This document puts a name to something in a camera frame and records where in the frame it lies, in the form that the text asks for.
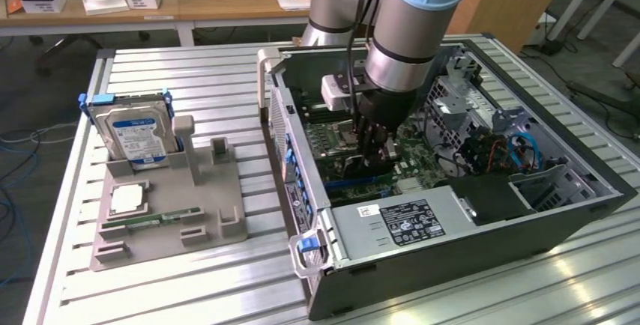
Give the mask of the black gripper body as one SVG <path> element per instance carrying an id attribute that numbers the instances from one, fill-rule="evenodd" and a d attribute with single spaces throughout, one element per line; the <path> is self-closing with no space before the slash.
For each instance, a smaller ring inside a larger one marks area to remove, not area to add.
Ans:
<path id="1" fill-rule="evenodd" d="M 393 92 L 384 89 L 365 91 L 360 97 L 357 129 L 368 125 L 382 126 L 386 131 L 397 131 L 409 116 L 416 102 L 416 90 Z"/>

